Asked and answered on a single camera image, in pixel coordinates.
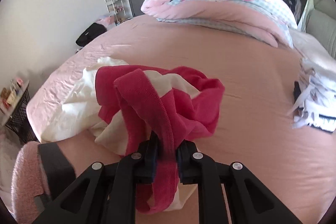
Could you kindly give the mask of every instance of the gray upholstered headboard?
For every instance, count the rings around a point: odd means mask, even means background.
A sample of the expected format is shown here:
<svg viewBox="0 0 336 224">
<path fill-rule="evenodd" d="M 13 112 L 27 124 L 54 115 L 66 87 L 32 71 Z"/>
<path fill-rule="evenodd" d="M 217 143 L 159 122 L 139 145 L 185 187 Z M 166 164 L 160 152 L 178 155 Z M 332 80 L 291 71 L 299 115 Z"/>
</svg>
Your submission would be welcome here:
<svg viewBox="0 0 336 224">
<path fill-rule="evenodd" d="M 313 35 L 336 59 L 336 3 L 334 0 L 308 0 L 302 31 Z"/>
</svg>

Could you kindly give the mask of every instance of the side table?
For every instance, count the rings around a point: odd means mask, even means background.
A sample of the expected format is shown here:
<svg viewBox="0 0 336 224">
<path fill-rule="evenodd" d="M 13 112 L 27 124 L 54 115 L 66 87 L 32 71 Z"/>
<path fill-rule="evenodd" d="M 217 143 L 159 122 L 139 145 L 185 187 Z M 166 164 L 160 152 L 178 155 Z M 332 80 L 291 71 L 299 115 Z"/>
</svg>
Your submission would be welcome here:
<svg viewBox="0 0 336 224">
<path fill-rule="evenodd" d="M 19 89 L 14 103 L 5 113 L 1 121 L 1 126 L 6 126 L 20 138 L 24 143 L 36 140 L 34 133 L 31 131 L 30 124 L 27 119 L 26 107 L 30 100 L 29 80 L 23 83 Z"/>
</svg>

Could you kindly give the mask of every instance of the white and black garment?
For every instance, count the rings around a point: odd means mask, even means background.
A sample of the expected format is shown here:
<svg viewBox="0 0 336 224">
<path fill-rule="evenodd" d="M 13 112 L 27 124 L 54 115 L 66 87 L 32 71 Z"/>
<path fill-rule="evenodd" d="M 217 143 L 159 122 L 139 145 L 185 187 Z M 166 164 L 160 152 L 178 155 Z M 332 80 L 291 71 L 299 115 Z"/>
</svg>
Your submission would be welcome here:
<svg viewBox="0 0 336 224">
<path fill-rule="evenodd" d="M 294 117 L 294 128 L 310 125 L 331 133 L 335 131 L 336 73 L 302 59 L 293 94 L 295 103 L 291 112 L 299 110 L 299 116 Z"/>
</svg>

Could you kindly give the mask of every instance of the black bag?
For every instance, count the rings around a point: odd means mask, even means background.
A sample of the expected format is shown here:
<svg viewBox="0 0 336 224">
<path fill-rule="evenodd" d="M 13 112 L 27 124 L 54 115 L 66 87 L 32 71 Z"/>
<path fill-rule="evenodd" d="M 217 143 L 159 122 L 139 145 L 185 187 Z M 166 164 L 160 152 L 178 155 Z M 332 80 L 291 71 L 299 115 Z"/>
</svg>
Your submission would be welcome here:
<svg viewBox="0 0 336 224">
<path fill-rule="evenodd" d="M 90 27 L 88 27 L 85 32 L 83 32 L 80 37 L 77 39 L 76 44 L 80 47 L 84 47 L 88 45 L 92 40 L 101 34 L 105 33 L 107 30 L 105 26 L 93 23 Z"/>
</svg>

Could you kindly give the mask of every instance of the pink bed sheet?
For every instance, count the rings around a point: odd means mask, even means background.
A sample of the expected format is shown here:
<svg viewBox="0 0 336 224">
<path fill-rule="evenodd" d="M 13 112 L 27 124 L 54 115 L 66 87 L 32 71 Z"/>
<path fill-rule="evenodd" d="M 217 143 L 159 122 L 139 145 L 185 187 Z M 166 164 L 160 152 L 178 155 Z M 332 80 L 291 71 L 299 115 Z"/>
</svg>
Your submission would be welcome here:
<svg viewBox="0 0 336 224">
<path fill-rule="evenodd" d="M 213 137 L 196 140 L 216 161 L 246 165 L 304 224 L 316 224 L 336 195 L 336 137 L 314 128 L 292 129 L 293 87 L 300 56 L 251 37 L 140 16 L 98 37 L 57 69 L 27 107 L 36 135 L 49 122 L 85 66 L 111 56 L 129 64 L 193 67 L 225 85 Z M 92 162 L 116 155 L 83 132 L 59 142 L 79 175 Z M 137 223 L 198 223 L 195 192 L 183 209 L 137 214 Z"/>
</svg>

